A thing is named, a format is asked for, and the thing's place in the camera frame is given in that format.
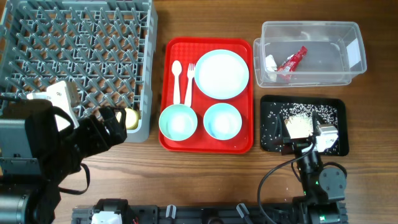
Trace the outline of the cream plastic spoon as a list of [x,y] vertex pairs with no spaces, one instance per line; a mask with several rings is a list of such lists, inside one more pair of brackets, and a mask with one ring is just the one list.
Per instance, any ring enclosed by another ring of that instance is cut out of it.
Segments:
[[173,94],[173,104],[180,104],[180,85],[179,85],[179,75],[182,72],[182,64],[175,60],[172,64],[172,74],[174,75],[174,94]]

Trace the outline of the white napkin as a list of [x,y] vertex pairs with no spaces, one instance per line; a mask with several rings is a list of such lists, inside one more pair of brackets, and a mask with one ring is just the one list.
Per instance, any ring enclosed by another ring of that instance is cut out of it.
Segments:
[[273,58],[273,55],[268,55],[265,58],[266,61],[266,69],[268,71],[268,77],[272,82],[276,82],[277,81],[277,75],[275,74],[275,72],[277,71],[277,64]]

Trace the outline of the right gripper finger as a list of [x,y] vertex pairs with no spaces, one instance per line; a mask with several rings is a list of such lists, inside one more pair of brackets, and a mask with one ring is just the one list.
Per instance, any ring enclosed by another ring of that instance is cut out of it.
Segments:
[[325,124],[323,118],[316,111],[312,111],[312,124],[314,128],[319,124]]
[[280,114],[277,115],[277,126],[275,129],[275,135],[277,134],[279,136],[275,140],[276,145],[284,145],[290,141],[290,134]]

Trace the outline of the light blue bowl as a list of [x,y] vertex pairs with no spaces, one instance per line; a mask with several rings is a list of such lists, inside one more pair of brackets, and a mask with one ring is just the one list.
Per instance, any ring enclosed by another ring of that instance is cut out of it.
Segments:
[[233,105],[217,103],[206,110],[203,125],[205,131],[212,138],[226,141],[234,138],[240,132],[243,119]]

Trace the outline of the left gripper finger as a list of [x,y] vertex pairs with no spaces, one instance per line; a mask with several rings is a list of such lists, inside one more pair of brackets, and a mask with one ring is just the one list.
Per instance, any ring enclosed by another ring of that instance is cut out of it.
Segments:
[[109,131],[114,131],[115,130],[115,113],[112,107],[110,106],[105,106],[99,109],[99,112],[103,118],[103,123],[105,127]]
[[115,115],[115,122],[114,122],[114,132],[115,136],[118,139],[126,139],[127,138],[127,131],[126,131],[126,111],[124,108],[115,107],[113,108],[114,115]]

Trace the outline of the large light blue plate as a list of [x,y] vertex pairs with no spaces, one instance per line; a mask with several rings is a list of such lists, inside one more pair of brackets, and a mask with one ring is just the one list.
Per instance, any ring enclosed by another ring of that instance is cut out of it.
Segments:
[[249,82],[249,69],[237,53],[216,49],[198,59],[194,79],[198,89],[206,96],[227,100],[244,91]]

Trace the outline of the red snack wrapper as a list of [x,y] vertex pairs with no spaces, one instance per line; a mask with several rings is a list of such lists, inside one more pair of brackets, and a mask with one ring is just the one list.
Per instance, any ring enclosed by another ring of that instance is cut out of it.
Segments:
[[278,72],[283,72],[283,74],[279,75],[281,79],[285,81],[289,81],[292,77],[291,74],[287,74],[287,72],[296,71],[299,63],[307,54],[307,48],[302,46],[300,50],[287,58],[287,60],[277,69]]

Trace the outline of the yellow plastic cup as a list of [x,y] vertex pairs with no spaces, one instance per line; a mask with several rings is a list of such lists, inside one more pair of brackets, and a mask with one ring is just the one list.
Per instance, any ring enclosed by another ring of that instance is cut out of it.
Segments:
[[125,108],[124,109],[126,112],[126,120],[125,120],[125,125],[126,129],[136,129],[139,124],[139,113],[136,110],[133,110],[131,108]]

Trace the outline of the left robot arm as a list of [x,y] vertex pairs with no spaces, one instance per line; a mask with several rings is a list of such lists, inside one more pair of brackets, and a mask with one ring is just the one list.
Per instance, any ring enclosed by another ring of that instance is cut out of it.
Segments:
[[70,174],[90,170],[83,159],[108,151],[127,138],[126,111],[103,106],[74,127],[71,117],[49,100],[3,97],[1,115],[1,223],[52,223]]

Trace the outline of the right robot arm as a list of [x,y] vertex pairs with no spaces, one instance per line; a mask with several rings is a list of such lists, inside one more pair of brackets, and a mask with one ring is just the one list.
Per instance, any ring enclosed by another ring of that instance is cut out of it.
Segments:
[[331,148],[338,140],[338,129],[325,124],[317,112],[312,113],[312,132],[301,138],[293,138],[281,116],[277,117],[277,130],[282,138],[282,154],[293,154],[289,162],[297,163],[296,177],[303,188],[303,196],[294,197],[287,205],[270,205],[266,208],[270,223],[344,223],[347,171],[335,162],[322,162],[320,153]]

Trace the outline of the cream plastic fork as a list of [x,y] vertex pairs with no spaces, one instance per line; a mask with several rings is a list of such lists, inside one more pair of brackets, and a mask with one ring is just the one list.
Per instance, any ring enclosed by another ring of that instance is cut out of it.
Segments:
[[187,90],[185,94],[185,100],[184,100],[184,105],[191,107],[192,105],[192,83],[193,83],[193,78],[195,76],[195,64],[190,63],[188,65],[188,70],[187,70]]

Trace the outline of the green bowl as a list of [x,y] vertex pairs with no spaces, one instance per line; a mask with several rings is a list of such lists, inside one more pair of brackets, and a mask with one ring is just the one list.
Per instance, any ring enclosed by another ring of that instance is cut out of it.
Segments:
[[198,118],[194,110],[183,104],[170,105],[159,117],[160,132],[169,140],[184,141],[196,131]]

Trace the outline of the food scraps and rice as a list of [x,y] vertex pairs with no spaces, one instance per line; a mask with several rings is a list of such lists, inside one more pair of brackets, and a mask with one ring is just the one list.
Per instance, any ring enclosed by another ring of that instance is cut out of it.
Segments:
[[261,110],[260,143],[264,150],[271,152],[280,152],[282,149],[273,144],[279,136],[275,135],[278,114],[282,116],[291,138],[305,138],[313,134],[312,111],[316,111],[325,124],[338,125],[338,111],[329,105],[263,102]]

